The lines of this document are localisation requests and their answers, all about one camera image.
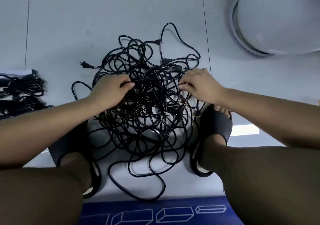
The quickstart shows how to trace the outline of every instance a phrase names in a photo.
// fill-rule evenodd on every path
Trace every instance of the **person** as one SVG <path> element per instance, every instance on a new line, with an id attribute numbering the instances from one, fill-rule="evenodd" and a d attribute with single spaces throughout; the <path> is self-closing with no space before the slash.
<path id="1" fill-rule="evenodd" d="M 320 108 L 227 89 L 206 69 L 187 71 L 180 83 L 209 104 L 190 158 L 193 170 L 219 175 L 243 223 L 320 224 Z M 127 75 L 107 75 L 84 99 L 0 122 L 0 224 L 77 223 L 83 197 L 101 182 L 85 154 L 82 123 L 117 105 L 133 86 Z M 229 110 L 287 147 L 228 146 Z M 56 168 L 22 168 L 47 147 Z"/>

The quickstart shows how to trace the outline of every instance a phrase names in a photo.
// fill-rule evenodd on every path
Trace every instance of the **tangled cable pile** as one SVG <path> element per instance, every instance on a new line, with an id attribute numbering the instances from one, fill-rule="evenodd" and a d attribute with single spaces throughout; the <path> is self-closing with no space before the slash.
<path id="1" fill-rule="evenodd" d="M 192 49 L 194 53 L 176 59 L 163 58 L 161 45 L 163 33 L 168 25 L 174 27 L 181 43 Z M 123 46 L 122 40 L 129 40 L 128 45 Z M 114 184 L 126 194 L 138 200 L 154 201 L 163 194 L 166 188 L 166 184 L 160 175 L 170 170 L 183 159 L 186 154 L 187 144 L 190 142 L 193 133 L 194 124 L 196 124 L 192 120 L 192 115 L 186 113 L 187 110 L 189 110 L 189 113 L 192 113 L 193 109 L 196 109 L 197 113 L 199 113 L 199 101 L 197 101 L 196 106 L 190 106 L 190 96 L 183 96 L 178 88 L 178 81 L 187 70 L 198 66 L 200 54 L 181 39 L 173 23 L 167 23 L 163 27 L 159 40 L 143 42 L 139 39 L 121 35 L 118 41 L 121 47 L 110 51 L 104 57 L 100 66 L 91 66 L 86 62 L 82 62 L 82 67 L 98 68 L 98 72 L 95 74 L 92 82 L 92 87 L 106 74 L 122 73 L 128 74 L 131 81 L 135 83 L 135 86 L 117 106 L 95 117 L 99 121 L 101 128 L 92 130 L 88 134 L 106 130 L 109 133 L 110 139 L 102 146 L 92 145 L 92 147 L 100 149 L 108 145 L 113 146 L 112 150 L 106 155 L 97 158 L 96 161 L 107 157 L 117 148 L 124 149 L 130 153 L 129 160 L 112 163 L 108 169 L 108 175 Z M 150 44 L 159 46 L 160 65 L 151 62 L 153 49 Z M 83 82 L 74 82 L 72 84 L 72 92 L 75 99 L 77 97 L 74 92 L 74 85 L 77 83 L 81 83 L 91 90 L 91 87 Z M 187 131 L 188 122 L 191 123 L 189 133 Z M 182 129 L 184 132 L 182 143 L 177 141 L 177 128 Z M 167 161 L 164 157 L 164 153 L 166 152 L 175 153 L 175 160 L 171 162 Z M 161 156 L 163 162 L 170 165 L 168 169 L 162 172 L 156 172 L 152 169 L 151 161 L 157 155 Z M 139 161 L 146 156 L 149 156 L 150 173 L 135 175 L 131 170 L 130 163 Z M 117 183 L 110 174 L 110 171 L 114 165 L 124 162 L 128 163 L 129 173 L 134 177 L 158 177 L 162 182 L 162 191 L 153 198 L 144 199 L 133 195 L 125 187 Z"/>
<path id="2" fill-rule="evenodd" d="M 0 98 L 12 95 L 12 100 L 0 100 L 0 120 L 50 107 L 37 98 L 44 94 L 45 82 L 35 74 L 21 78 L 4 74 L 0 76 L 4 77 L 0 79 L 0 88 L 3 88 Z"/>

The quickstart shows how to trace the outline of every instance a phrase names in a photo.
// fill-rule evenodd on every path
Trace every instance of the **slipper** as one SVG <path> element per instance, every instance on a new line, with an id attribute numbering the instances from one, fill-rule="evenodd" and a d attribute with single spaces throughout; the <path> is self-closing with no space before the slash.
<path id="1" fill-rule="evenodd" d="M 86 122 L 81 123 L 58 141 L 49 147 L 49 152 L 57 167 L 60 166 L 61 159 L 68 153 L 79 152 L 90 163 L 91 186 L 83 194 L 83 198 L 92 197 L 100 188 L 101 171 L 98 164 L 94 161 L 89 145 L 89 138 L 86 134 Z"/>
<path id="2" fill-rule="evenodd" d="M 202 156 L 203 144 L 208 136 L 220 134 L 225 139 L 226 143 L 229 140 L 232 131 L 232 116 L 230 119 L 227 116 L 214 109 L 214 105 L 209 105 L 204 110 L 200 117 L 199 128 L 199 143 L 195 146 L 190 154 L 190 165 L 194 173 L 200 177 L 208 177 L 213 174 L 212 171 L 205 170 L 199 165 L 199 160 Z"/>

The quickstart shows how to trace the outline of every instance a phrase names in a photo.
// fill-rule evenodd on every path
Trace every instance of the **slide sandal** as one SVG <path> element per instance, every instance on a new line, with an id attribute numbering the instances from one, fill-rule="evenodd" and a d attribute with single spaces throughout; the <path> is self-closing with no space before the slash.
<path id="1" fill-rule="evenodd" d="M 83 122 L 49 147 L 49 152 L 57 167 L 60 166 L 61 159 L 66 154 L 72 152 L 81 153 L 90 163 L 91 186 L 83 194 L 84 199 L 90 198 L 96 194 L 101 185 L 101 171 L 91 155 L 89 138 L 86 135 L 86 132 L 86 122 Z"/>
<path id="2" fill-rule="evenodd" d="M 190 165 L 194 173 L 200 177 L 208 177 L 213 174 L 212 171 L 205 170 L 199 165 L 198 160 L 201 158 L 204 140 L 213 134 L 220 134 L 226 140 L 229 140 L 232 131 L 232 116 L 230 119 L 214 109 L 214 105 L 208 105 L 200 117 L 199 143 L 195 146 L 190 154 Z"/>

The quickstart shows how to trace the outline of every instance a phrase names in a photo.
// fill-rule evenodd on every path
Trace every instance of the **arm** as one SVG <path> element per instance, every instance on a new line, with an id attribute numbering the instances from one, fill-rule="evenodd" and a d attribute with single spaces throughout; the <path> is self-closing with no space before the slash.
<path id="1" fill-rule="evenodd" d="M 287 146 L 320 148 L 320 108 L 222 87 L 206 69 L 188 71 L 180 88 L 230 109 Z"/>
<path id="2" fill-rule="evenodd" d="M 75 126 L 117 105 L 134 86 L 128 75 L 104 76 L 87 98 L 0 122 L 0 167 L 21 167 Z"/>

